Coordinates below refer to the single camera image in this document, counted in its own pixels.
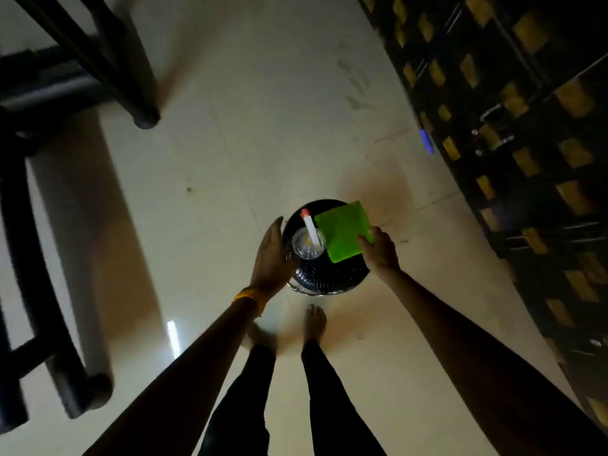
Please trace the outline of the person's left forearm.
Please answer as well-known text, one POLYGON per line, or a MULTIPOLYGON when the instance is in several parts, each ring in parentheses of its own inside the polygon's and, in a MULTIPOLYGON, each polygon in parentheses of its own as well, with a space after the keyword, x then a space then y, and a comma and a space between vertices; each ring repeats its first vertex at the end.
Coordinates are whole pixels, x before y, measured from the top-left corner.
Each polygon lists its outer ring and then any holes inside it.
POLYGON ((118 416, 82 456, 192 456, 260 305, 241 296, 118 416))

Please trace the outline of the dark cabinet with yellow squares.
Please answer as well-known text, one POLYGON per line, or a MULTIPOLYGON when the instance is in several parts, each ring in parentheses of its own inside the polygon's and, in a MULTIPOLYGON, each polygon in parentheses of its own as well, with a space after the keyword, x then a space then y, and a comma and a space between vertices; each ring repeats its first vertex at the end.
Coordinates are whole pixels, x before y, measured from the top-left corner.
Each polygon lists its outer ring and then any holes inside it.
POLYGON ((608 0, 357 1, 608 436, 608 0))

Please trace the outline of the black metal furniture frame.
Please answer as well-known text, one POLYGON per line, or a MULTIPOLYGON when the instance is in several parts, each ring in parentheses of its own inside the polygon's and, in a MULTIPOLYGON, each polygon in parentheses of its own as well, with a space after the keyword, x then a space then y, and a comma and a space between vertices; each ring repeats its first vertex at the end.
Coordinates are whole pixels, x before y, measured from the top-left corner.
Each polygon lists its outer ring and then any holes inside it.
POLYGON ((29 421, 21 380, 45 365, 68 418, 104 406, 109 368, 89 373, 60 309, 36 228, 26 159, 37 127, 115 100, 142 130, 161 115, 136 77, 128 28, 104 0, 80 0, 97 33, 86 34, 57 0, 14 0, 55 42, 0 54, 0 225, 33 337, 12 347, 0 300, 0 435, 29 421))

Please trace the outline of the green cloth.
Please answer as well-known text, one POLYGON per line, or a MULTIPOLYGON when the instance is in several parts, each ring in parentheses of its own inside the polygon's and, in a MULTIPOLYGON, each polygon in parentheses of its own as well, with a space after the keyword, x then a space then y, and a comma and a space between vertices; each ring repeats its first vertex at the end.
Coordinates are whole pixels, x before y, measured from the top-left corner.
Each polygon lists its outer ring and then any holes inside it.
POLYGON ((316 214, 313 219, 325 238, 326 252, 334 264, 361 254, 358 236, 374 242, 369 233, 369 219, 359 200, 316 214))

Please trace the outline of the person's foot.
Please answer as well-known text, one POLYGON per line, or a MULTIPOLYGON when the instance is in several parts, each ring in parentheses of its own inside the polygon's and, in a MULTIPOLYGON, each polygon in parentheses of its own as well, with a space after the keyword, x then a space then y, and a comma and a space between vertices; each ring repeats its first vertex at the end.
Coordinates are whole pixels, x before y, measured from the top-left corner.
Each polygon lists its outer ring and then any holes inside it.
POLYGON ((247 350, 251 350, 256 346, 262 346, 268 349, 273 355, 277 354, 278 337, 277 334, 267 331, 260 327, 257 323, 253 323, 247 330, 241 346, 247 350))
POLYGON ((317 305, 309 305, 303 322, 303 345, 319 344, 326 330, 327 317, 324 310, 317 305))

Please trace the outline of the person's right hand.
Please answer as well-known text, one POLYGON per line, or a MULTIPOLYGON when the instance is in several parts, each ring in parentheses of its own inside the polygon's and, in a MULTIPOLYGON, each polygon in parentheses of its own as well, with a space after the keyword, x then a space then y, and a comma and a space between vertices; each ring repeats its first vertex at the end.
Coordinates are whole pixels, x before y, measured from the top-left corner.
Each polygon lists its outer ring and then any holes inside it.
POLYGON ((370 227, 368 235, 365 236, 376 248, 374 260, 364 260, 371 273, 381 280, 395 275, 401 271, 396 247, 389 235, 380 227, 370 227))

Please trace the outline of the person's leg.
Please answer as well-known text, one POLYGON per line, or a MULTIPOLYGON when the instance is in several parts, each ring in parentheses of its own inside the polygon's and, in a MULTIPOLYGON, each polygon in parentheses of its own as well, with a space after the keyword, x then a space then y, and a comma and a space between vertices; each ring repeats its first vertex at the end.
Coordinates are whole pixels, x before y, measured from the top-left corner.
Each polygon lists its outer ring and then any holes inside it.
POLYGON ((276 354, 254 345, 241 374, 211 415, 198 456, 268 456, 264 411, 276 354))
POLYGON ((387 456, 357 413, 319 343, 301 351, 309 391, 311 435, 315 456, 387 456))

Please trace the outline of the person's left hand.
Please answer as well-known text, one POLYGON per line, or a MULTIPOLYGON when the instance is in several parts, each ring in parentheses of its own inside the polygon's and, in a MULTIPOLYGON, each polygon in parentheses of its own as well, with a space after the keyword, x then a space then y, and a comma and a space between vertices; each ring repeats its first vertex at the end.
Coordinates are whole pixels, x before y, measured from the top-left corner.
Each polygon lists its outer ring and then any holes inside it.
POLYGON ((270 300, 282 290, 292 276, 286 276, 284 262, 286 252, 283 243, 283 216, 268 227, 256 253, 252 276, 248 288, 267 292, 270 300))

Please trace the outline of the dark round water jug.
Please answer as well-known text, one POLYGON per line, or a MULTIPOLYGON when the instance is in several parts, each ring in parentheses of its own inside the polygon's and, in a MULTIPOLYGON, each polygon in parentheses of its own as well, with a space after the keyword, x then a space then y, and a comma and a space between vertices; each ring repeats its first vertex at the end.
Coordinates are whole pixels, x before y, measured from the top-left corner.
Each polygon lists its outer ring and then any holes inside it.
MULTIPOLYGON (((305 226, 300 216, 302 208, 307 208, 314 216, 345 205, 345 202, 337 199, 319 199, 305 204, 294 212, 283 227, 283 244, 288 253, 294 253, 292 239, 295 233, 305 226)), ((300 258, 299 267, 287 285, 294 292, 310 297, 343 294, 360 285, 369 273, 361 254, 340 263, 332 263, 324 252, 314 260, 300 258)))

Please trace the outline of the person's left leg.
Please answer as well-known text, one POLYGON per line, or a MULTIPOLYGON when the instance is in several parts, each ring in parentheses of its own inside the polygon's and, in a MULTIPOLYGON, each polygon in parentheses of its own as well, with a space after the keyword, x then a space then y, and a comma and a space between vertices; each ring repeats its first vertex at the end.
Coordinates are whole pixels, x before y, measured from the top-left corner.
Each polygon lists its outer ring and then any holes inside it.
POLYGON ((241 374, 211 415, 198 456, 268 456, 264 411, 276 354, 254 345, 241 374))

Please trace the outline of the person's left foot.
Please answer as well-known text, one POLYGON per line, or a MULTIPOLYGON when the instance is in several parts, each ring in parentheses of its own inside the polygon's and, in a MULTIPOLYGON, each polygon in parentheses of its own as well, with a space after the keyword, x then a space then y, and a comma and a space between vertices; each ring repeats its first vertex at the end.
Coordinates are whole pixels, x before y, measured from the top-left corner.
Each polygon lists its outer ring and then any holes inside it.
POLYGON ((260 327, 257 323, 253 323, 247 330, 241 346, 247 350, 251 350, 256 346, 262 346, 268 349, 273 355, 277 354, 278 337, 277 334, 267 331, 260 327))

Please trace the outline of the yellow wristband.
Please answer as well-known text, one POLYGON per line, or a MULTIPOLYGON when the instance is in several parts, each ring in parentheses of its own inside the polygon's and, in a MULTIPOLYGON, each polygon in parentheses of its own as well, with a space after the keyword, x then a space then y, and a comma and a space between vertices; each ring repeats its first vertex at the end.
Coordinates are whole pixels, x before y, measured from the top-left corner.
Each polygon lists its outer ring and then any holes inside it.
POLYGON ((250 300, 255 303, 257 310, 257 317, 261 317, 270 298, 267 292, 257 288, 244 288, 242 289, 233 299, 232 303, 235 304, 239 300, 250 300))

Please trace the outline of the white stick with red tip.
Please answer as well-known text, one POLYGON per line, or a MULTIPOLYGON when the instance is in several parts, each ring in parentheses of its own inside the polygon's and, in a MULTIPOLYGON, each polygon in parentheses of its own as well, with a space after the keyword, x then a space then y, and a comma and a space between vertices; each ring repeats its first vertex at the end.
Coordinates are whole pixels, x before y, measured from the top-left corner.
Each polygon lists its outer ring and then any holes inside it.
POLYGON ((309 242, 314 245, 316 248, 321 247, 321 241, 316 230, 313 218, 307 208, 303 208, 301 210, 301 217, 305 223, 307 228, 309 242))

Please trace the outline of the person's right leg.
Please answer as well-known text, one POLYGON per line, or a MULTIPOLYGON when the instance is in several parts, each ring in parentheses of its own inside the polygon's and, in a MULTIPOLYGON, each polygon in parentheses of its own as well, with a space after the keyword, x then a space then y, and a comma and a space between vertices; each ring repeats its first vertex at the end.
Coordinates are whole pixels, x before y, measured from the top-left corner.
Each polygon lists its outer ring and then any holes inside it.
POLYGON ((357 413, 319 343, 301 351, 309 391, 311 435, 315 456, 387 456, 357 413))

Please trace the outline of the person's right foot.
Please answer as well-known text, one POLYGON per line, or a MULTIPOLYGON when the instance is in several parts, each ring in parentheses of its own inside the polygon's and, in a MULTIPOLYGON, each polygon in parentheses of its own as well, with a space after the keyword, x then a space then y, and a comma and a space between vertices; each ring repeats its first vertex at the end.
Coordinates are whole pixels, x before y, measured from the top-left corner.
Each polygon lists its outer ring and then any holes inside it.
POLYGON ((324 310, 317 305, 309 305, 303 322, 303 345, 319 344, 326 330, 327 317, 324 310))

